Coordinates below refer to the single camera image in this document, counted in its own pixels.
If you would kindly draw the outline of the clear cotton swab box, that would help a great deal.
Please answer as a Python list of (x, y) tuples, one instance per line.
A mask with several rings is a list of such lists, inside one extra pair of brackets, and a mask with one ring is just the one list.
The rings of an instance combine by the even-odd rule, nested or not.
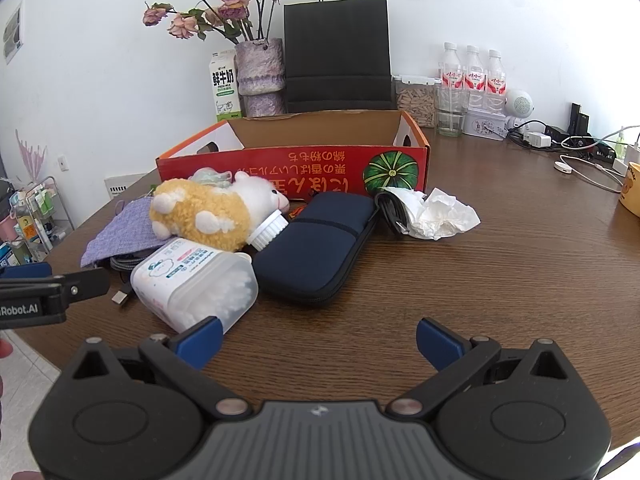
[(142, 304), (178, 333), (209, 316), (228, 332), (258, 297), (249, 255), (184, 238), (173, 238), (140, 262), (130, 283)]

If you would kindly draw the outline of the purple knitted cloth pouch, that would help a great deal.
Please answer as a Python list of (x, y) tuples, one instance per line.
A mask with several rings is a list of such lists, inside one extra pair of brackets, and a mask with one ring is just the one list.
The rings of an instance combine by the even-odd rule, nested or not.
[(164, 244), (153, 232), (149, 216), (151, 196), (132, 200), (88, 243), (80, 266), (93, 266), (116, 256), (144, 252)]

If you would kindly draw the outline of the white ribbed bottle cap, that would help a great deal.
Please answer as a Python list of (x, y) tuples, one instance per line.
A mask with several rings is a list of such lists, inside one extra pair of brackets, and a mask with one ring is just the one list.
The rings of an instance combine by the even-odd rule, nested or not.
[(247, 244), (261, 252), (264, 250), (286, 227), (288, 222), (280, 214), (271, 220), (266, 219), (258, 228), (250, 234)]

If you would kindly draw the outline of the white tissue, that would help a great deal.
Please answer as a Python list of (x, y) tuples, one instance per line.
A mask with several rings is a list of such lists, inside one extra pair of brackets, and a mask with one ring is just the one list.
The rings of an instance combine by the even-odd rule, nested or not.
[(386, 188), (385, 191), (399, 206), (399, 216), (392, 221), (392, 226), (402, 235), (418, 240), (440, 240), (480, 225), (474, 208), (439, 188), (433, 188), (428, 195), (408, 188)]

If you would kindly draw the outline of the navy zippered soft case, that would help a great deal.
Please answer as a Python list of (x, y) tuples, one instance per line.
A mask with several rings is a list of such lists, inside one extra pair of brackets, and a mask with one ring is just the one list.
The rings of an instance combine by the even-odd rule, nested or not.
[(332, 300), (346, 283), (376, 222), (378, 208), (369, 196), (317, 194), (254, 255), (259, 290), (299, 306)]

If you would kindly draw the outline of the yellow white plush sheep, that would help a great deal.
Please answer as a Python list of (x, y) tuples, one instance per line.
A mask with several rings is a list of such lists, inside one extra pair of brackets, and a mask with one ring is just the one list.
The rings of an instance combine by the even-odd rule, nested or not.
[(160, 240), (176, 236), (225, 252), (237, 252), (270, 214), (290, 203), (274, 184), (238, 171), (226, 188), (170, 179), (154, 191), (149, 216)]

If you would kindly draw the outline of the small orange object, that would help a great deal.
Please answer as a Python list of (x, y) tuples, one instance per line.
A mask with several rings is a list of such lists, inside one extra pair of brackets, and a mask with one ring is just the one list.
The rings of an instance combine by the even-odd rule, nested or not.
[(288, 212), (288, 218), (293, 219), (303, 212), (307, 207), (306, 204), (298, 204)]

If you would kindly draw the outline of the clear plastic bag green contents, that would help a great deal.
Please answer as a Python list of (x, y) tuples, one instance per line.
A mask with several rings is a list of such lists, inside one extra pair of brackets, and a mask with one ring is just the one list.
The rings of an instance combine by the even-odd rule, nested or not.
[(202, 185), (216, 186), (216, 188), (228, 188), (232, 183), (232, 172), (218, 172), (210, 167), (203, 167), (196, 170), (190, 180)]

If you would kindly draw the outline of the red cardboard pumpkin box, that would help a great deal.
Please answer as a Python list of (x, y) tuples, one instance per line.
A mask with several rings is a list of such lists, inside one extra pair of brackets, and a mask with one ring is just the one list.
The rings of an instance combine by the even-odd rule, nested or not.
[(290, 200), (323, 192), (374, 195), (380, 188), (426, 188), (431, 147), (401, 110), (325, 110), (218, 122), (156, 159), (160, 178), (201, 168), (244, 171), (271, 181)]

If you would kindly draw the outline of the white decorated tin box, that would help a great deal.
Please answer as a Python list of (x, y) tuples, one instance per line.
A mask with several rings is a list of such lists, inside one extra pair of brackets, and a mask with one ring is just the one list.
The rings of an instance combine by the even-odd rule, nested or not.
[(471, 108), (464, 114), (462, 132), (467, 136), (503, 141), (508, 134), (506, 116)]

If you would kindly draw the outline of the white power adapter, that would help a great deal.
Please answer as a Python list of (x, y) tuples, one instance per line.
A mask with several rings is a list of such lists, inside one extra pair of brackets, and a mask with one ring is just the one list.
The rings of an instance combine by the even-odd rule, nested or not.
[(523, 134), (523, 141), (526, 142), (531, 148), (536, 150), (542, 150), (543, 148), (550, 148), (552, 145), (551, 136), (542, 132), (526, 131)]

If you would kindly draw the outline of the left red label water bottle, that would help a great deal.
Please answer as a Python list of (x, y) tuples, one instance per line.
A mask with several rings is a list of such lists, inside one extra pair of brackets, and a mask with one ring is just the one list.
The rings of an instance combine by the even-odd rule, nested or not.
[(457, 45), (452, 42), (444, 43), (444, 54), (439, 64), (439, 79), (441, 84), (463, 91), (462, 65)]

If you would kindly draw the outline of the red label water bottle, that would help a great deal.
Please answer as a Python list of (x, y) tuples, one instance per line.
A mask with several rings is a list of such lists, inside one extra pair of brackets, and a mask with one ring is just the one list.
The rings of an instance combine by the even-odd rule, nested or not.
[(506, 99), (506, 71), (502, 64), (501, 53), (497, 50), (489, 51), (486, 108), (491, 113), (501, 113)]
[(439, 79), (441, 84), (463, 91), (462, 65), (457, 45), (452, 42), (444, 43), (444, 54), (439, 64)]
[(469, 44), (463, 71), (463, 88), (469, 110), (481, 110), (484, 107), (486, 81), (487, 73), (480, 59), (480, 49)]

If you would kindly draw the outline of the yellow mug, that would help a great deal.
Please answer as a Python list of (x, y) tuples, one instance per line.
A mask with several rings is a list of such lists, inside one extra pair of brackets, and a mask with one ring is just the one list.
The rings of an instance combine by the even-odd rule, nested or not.
[(636, 217), (640, 217), (640, 165), (638, 162), (628, 162), (618, 201)]

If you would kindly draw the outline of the clear drinking glass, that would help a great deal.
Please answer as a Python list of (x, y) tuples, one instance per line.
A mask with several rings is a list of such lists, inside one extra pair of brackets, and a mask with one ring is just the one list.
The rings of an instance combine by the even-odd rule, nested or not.
[(440, 84), (436, 105), (437, 132), (442, 136), (460, 136), (465, 114), (463, 91)]

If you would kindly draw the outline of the clear jar with seeds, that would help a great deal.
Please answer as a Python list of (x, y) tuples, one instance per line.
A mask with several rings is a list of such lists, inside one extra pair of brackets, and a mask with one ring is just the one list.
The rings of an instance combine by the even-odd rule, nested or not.
[(421, 128), (434, 128), (439, 80), (424, 76), (395, 76), (394, 85), (398, 110), (409, 113)]

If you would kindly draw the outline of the white round speaker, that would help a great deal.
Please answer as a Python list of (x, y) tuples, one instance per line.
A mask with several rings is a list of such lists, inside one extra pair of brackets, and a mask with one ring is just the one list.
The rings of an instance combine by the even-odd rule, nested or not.
[(534, 103), (528, 92), (509, 89), (504, 97), (504, 114), (520, 119), (529, 118), (534, 111)]

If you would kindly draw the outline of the right red label water bottle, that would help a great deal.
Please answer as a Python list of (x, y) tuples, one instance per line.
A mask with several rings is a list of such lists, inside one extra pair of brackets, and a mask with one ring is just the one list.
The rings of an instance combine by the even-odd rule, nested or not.
[(486, 108), (491, 113), (501, 113), (506, 99), (506, 71), (502, 64), (501, 53), (497, 50), (489, 51)]

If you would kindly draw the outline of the black upright device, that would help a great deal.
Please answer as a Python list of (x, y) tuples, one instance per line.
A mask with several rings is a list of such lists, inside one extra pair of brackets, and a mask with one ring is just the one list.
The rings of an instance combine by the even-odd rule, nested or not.
[(586, 136), (588, 133), (589, 116), (582, 112), (582, 107), (573, 103), (570, 108), (570, 124), (567, 132), (571, 136)]

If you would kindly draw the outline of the middle red label water bottle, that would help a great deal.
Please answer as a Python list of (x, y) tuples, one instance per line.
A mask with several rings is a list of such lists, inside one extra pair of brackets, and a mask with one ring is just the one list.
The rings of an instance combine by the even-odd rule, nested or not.
[(463, 88), (469, 110), (481, 110), (484, 107), (486, 81), (487, 73), (480, 59), (480, 49), (469, 44), (463, 71)]

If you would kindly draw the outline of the white green milk carton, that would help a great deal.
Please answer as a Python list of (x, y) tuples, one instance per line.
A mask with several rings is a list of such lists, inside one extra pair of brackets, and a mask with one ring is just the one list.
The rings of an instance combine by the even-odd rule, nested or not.
[(213, 53), (208, 69), (213, 88), (216, 121), (241, 118), (242, 106), (236, 81), (235, 52), (227, 50)]

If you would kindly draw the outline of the purple ceramic vase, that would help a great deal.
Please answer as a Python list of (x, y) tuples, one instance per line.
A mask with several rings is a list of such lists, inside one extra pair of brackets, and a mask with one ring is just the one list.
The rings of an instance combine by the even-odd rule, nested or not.
[(285, 67), (281, 38), (244, 41), (235, 47), (239, 94), (246, 117), (285, 113)]

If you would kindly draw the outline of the black paper shopping bag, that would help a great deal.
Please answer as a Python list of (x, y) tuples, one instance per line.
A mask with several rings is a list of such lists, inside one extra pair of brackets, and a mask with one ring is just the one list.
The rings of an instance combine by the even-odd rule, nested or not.
[(387, 0), (316, 0), (284, 7), (285, 108), (392, 110)]

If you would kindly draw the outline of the dried pink rose bouquet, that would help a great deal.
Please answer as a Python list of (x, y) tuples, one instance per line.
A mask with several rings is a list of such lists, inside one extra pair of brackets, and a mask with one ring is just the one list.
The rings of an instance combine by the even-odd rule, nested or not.
[(168, 21), (167, 32), (177, 39), (204, 40), (216, 32), (235, 46), (243, 41), (267, 40), (273, 14), (282, 0), (198, 0), (181, 11), (169, 2), (145, 6), (142, 24), (154, 27)]

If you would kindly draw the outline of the white wall poster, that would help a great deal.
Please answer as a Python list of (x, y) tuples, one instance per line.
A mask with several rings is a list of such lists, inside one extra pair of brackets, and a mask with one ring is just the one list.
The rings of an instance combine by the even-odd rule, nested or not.
[(25, 0), (15, 8), (6, 21), (2, 34), (2, 54), (4, 62), (9, 65), (14, 56), (24, 46), (25, 36)]

